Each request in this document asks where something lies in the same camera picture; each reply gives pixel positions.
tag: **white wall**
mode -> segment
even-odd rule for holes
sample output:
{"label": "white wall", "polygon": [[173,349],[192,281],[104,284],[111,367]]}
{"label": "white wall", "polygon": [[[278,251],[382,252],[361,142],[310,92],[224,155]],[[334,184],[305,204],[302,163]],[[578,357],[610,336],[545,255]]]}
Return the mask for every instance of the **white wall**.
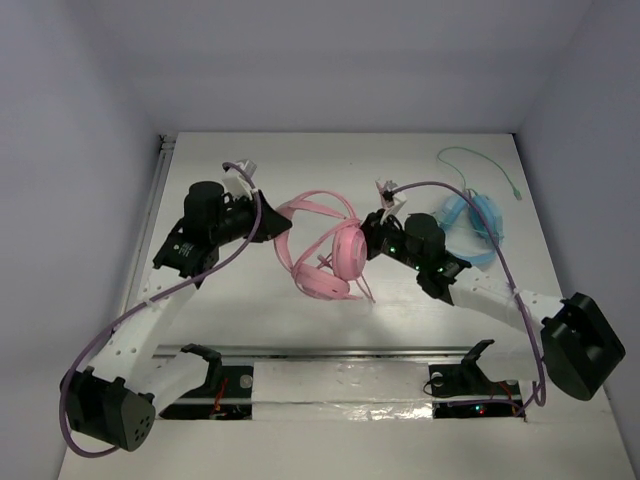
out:
{"label": "white wall", "polygon": [[58,383],[114,313],[157,153],[86,6],[0,2],[3,480],[57,478]]}
{"label": "white wall", "polygon": [[608,386],[639,472],[640,1],[595,2],[516,139],[564,292],[627,348]]}
{"label": "white wall", "polygon": [[591,1],[92,3],[162,132],[515,132]]}

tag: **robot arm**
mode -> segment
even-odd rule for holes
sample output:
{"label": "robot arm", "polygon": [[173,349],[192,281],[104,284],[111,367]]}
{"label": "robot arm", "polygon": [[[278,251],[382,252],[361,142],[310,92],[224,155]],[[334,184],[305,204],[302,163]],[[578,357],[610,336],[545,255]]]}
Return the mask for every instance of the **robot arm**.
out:
{"label": "robot arm", "polygon": [[[247,162],[239,168],[250,178],[255,165]],[[247,238],[256,222],[252,242],[272,240],[291,228],[291,222],[273,210],[260,191],[255,192],[258,208],[254,192],[236,172],[228,171],[223,182],[228,193],[216,182],[191,186],[184,202],[184,217],[154,258],[154,268],[176,270],[176,281],[179,277],[201,278],[218,262],[219,248]],[[154,271],[149,277],[149,291],[162,289],[156,279]],[[190,390],[220,383],[220,354],[203,346],[187,345],[162,368],[151,365],[165,332],[201,283],[173,292],[175,289],[170,288],[166,296],[154,296],[154,302],[146,300],[147,307],[139,308],[111,335],[84,371],[71,373],[68,391],[63,395],[71,429],[134,451],[146,439],[156,413]]]}
{"label": "robot arm", "polygon": [[[394,204],[392,198],[388,203]],[[380,209],[369,214],[360,228],[368,260],[380,254],[391,257],[417,271],[418,284],[432,298],[525,331],[510,285],[449,253],[445,234],[431,215],[411,214],[403,227]],[[570,299],[518,293],[532,320],[533,334],[541,340],[549,378],[568,395],[591,399],[625,355],[596,303],[580,293]],[[491,343],[483,344],[480,351]]]}

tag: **black plastic bracket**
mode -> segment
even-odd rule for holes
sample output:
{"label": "black plastic bracket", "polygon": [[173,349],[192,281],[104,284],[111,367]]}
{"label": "black plastic bracket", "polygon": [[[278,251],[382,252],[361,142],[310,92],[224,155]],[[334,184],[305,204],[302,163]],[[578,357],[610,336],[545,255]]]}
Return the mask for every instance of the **black plastic bracket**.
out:
{"label": "black plastic bracket", "polygon": [[429,365],[430,395],[435,398],[450,398],[462,395],[493,395],[496,385],[480,370],[477,361],[482,352],[494,340],[478,342],[460,363]]}

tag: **white connector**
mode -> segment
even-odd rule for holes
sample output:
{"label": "white connector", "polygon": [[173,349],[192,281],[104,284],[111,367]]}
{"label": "white connector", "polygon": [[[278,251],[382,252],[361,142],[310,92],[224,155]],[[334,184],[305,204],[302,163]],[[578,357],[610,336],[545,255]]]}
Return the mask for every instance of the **white connector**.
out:
{"label": "white connector", "polygon": [[397,215],[404,204],[407,203],[407,196],[402,192],[395,193],[391,200],[387,200],[382,196],[384,192],[392,191],[397,186],[391,180],[387,180],[384,185],[376,182],[376,187],[378,187],[378,193],[380,194],[380,202],[382,203],[382,208],[384,208],[380,223],[384,223],[389,215]]}
{"label": "white connector", "polygon": [[[239,160],[233,163],[240,167],[249,177],[253,177],[254,172],[258,168],[258,166],[249,159]],[[222,176],[222,184],[233,198],[252,197],[251,186],[246,182],[242,175],[240,175],[240,172],[233,168],[228,169],[224,173]]]}

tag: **white tabletop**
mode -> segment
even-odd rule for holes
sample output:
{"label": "white tabletop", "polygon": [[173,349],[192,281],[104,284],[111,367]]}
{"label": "white tabletop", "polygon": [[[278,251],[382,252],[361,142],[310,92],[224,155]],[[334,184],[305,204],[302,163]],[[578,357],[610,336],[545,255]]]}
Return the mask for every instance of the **white tabletop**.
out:
{"label": "white tabletop", "polygon": [[[447,156],[463,168],[470,186],[491,196],[503,210],[504,251],[519,286],[560,295],[510,135],[180,134],[149,252],[146,258],[143,255],[145,270],[150,270],[151,258],[182,215],[189,185],[218,180],[223,161],[255,161],[254,179],[274,207],[305,190],[332,189],[346,195],[364,218],[378,208],[373,187],[378,178],[393,179],[400,185],[431,179],[459,186],[455,173],[435,161],[436,152],[451,145],[477,149],[509,172],[522,192],[520,202],[488,162],[464,152]],[[408,191],[409,202],[401,218],[411,212],[431,212],[447,195],[437,188]],[[324,219],[318,222],[311,214],[296,216],[292,250],[300,252],[330,224]],[[451,240],[461,248],[476,245],[462,231]],[[223,248],[221,257],[233,248],[235,245]],[[488,272],[503,275],[497,264]],[[365,275],[377,299],[373,308],[365,302],[309,299],[293,286],[272,245],[250,246],[236,262],[205,282],[163,344],[438,349],[494,338],[494,352],[528,349],[523,334],[482,315],[431,300],[416,285],[412,272],[389,259],[370,262]],[[273,391],[281,394],[286,378],[271,375],[255,381],[279,385]],[[323,391],[318,385],[308,390],[314,388]],[[320,421],[322,416],[309,421],[313,417],[306,413],[294,421],[298,413],[282,416],[281,412],[253,421],[159,420],[134,454],[118,452],[85,460],[67,452],[60,479],[633,478],[602,391],[583,403],[551,386],[548,406],[530,409],[528,423],[516,419]],[[94,449],[103,447],[91,439],[81,441]]]}

